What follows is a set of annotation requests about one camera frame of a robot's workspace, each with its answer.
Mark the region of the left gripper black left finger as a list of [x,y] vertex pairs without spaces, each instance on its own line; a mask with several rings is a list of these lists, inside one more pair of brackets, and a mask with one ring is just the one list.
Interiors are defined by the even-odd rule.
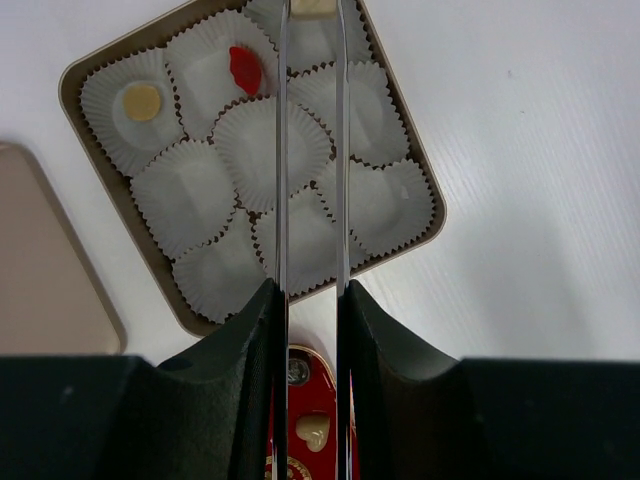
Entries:
[[193,346],[131,371],[119,413],[122,479],[261,479],[277,288]]

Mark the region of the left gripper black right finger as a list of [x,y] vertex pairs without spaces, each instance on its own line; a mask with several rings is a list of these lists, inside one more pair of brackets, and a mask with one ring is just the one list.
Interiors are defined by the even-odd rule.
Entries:
[[471,479],[473,400],[457,360],[347,289],[346,353],[363,479]]

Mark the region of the metal serving tongs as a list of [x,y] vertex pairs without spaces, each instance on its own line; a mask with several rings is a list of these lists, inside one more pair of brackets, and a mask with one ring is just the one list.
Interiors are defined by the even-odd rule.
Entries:
[[348,40],[344,3],[337,1],[336,23],[336,213],[335,222],[319,230],[319,223],[307,229],[298,211],[289,220],[289,115],[288,115],[288,43],[290,1],[281,11],[280,48],[278,57],[278,89],[276,94],[276,205],[275,205],[275,283],[276,321],[274,327],[273,376],[274,430],[272,439],[272,472],[275,479],[283,478],[288,466],[288,360],[289,360],[289,251],[294,251],[294,263],[302,258],[319,262],[332,259],[336,265],[336,422],[337,422],[337,479],[353,477],[353,434],[351,370],[346,350],[350,293],[349,240],[349,147],[350,92]]

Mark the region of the round caramel chocolate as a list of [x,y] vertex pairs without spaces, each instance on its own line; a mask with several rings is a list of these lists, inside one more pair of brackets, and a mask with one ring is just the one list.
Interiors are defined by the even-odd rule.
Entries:
[[126,89],[122,103],[128,118],[146,122],[158,115],[162,107],[162,98],[154,85],[135,84]]

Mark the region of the red lips candy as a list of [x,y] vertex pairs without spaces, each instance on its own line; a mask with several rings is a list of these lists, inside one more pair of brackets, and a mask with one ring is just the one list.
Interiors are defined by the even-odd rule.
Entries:
[[229,48],[229,70],[235,84],[247,95],[255,96],[260,92],[263,71],[259,57],[244,46]]

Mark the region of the beige square chocolate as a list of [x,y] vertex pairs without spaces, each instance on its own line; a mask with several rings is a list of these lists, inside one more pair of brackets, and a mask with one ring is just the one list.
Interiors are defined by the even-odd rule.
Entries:
[[337,13],[336,0],[291,0],[290,16],[296,20],[332,18]]

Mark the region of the cream heart chocolate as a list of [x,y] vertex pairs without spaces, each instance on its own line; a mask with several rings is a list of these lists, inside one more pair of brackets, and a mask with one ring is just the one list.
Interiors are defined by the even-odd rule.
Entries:
[[326,413],[311,413],[296,420],[296,436],[313,453],[321,452],[328,443],[331,421]]

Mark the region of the dark round chocolate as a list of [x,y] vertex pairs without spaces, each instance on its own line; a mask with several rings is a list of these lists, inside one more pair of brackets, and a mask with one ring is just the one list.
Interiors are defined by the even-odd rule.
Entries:
[[306,384],[311,376],[311,361],[305,351],[291,350],[288,360],[288,383],[291,386]]

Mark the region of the red rectangular tray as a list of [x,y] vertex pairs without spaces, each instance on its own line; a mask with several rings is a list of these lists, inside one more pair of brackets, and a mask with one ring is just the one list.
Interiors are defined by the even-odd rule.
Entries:
[[334,480],[337,468],[336,388],[328,362],[291,344],[288,363],[286,479]]

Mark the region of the gold tin lid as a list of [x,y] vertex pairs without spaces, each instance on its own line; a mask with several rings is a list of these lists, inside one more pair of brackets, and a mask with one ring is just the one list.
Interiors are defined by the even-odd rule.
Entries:
[[55,192],[24,147],[1,146],[1,352],[118,354],[118,315]]

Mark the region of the gold square tin box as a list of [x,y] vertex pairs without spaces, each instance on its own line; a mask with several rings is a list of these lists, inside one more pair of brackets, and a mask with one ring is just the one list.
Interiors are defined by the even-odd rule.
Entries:
[[[70,65],[61,106],[177,317],[205,336],[275,272],[278,1],[191,1]],[[344,5],[350,92],[350,265],[360,273],[432,240],[446,208],[373,22]],[[262,64],[247,95],[229,48]],[[288,43],[289,218],[335,222],[336,23],[292,21]],[[135,84],[162,98],[146,122],[125,114]],[[300,301],[335,280],[332,259],[289,254]]]

